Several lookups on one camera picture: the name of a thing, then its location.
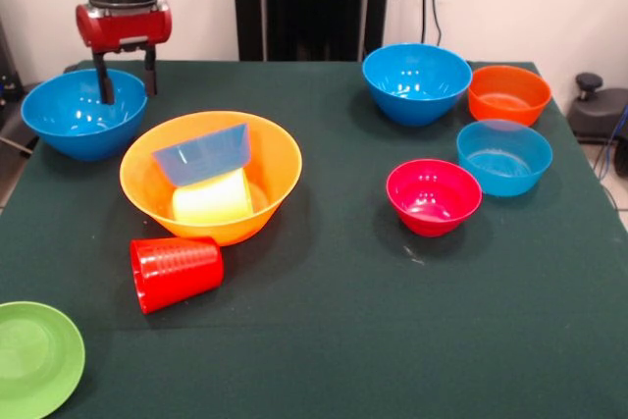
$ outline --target green plate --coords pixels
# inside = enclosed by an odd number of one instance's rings
[[[75,390],[85,365],[77,326],[29,301],[0,304],[0,417],[39,419]]]

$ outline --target pink bowl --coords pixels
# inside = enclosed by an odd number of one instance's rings
[[[482,189],[471,174],[438,159],[401,164],[389,175],[386,192],[405,226],[427,237],[455,229],[482,202]]]

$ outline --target floor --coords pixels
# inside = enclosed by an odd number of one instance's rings
[[[593,167],[600,147],[583,145],[582,149]],[[9,202],[11,193],[16,187],[27,162],[28,159],[19,150],[0,142],[0,215]],[[618,215],[626,231],[628,231],[628,180],[620,179],[611,165],[608,174],[602,180],[602,185],[614,198],[617,208],[626,210],[618,211]]]

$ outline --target white wall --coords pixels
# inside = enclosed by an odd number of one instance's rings
[[[579,72],[628,86],[628,0],[437,0],[437,6],[442,46],[470,60],[534,61],[563,110]],[[418,41],[420,34],[421,0],[389,0],[385,42]]]
[[[0,18],[24,81],[47,79],[89,57],[75,25],[85,0],[0,0]],[[168,0],[171,59],[236,59],[234,0]],[[438,0],[443,46],[472,60],[535,61],[561,106],[574,76],[601,74],[628,86],[627,0]],[[385,42],[420,38],[421,0],[389,0]],[[434,40],[431,26],[429,38]]]
[[[0,0],[0,18],[24,82],[48,79],[90,58],[75,23],[86,0]],[[173,33],[162,59],[237,59],[234,0],[168,0]],[[128,59],[132,55],[121,55]]]

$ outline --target black knob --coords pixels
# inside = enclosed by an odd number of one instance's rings
[[[602,78],[593,73],[579,74],[576,76],[576,83],[583,92],[595,92],[597,88],[600,88],[603,85]]]

